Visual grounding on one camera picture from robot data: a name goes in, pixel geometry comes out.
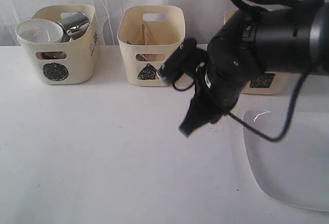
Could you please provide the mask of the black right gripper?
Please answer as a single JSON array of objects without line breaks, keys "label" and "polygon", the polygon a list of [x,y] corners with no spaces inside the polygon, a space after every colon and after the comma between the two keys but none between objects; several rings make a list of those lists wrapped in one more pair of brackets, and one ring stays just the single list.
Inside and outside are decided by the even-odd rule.
[{"label": "black right gripper", "polygon": [[216,70],[199,67],[196,72],[195,98],[192,98],[179,131],[189,137],[207,123],[216,123],[236,105],[247,82],[241,78],[228,78]]}]

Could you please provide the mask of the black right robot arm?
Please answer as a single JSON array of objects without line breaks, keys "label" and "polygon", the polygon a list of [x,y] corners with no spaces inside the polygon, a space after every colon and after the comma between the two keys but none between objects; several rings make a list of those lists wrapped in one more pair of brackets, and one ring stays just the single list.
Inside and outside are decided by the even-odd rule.
[{"label": "black right robot arm", "polygon": [[328,3],[302,0],[293,8],[274,11],[255,7],[253,15],[238,10],[206,50],[198,49],[194,39],[185,39],[177,51],[195,84],[195,94],[179,127],[185,136],[222,116],[231,116],[245,85],[265,72],[299,73],[279,135],[270,137],[245,125],[275,143],[288,132],[306,78],[328,74]]}]

